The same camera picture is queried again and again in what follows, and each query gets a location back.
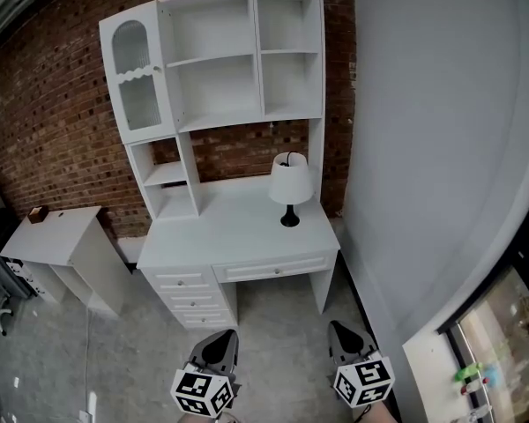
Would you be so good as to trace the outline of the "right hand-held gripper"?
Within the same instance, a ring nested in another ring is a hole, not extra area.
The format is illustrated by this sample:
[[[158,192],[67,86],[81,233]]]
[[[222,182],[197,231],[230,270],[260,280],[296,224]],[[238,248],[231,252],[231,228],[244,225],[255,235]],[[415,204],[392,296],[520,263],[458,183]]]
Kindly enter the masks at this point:
[[[329,356],[335,366],[332,388],[354,408],[384,401],[395,383],[390,358],[383,356],[370,334],[351,323],[328,324]]]

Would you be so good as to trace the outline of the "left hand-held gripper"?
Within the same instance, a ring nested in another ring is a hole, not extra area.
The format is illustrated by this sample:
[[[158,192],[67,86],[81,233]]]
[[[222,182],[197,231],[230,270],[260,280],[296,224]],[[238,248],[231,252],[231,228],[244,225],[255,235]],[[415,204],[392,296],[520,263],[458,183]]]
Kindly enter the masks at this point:
[[[236,381],[239,338],[233,329],[198,342],[177,369],[171,397],[184,418],[231,418],[241,384]]]

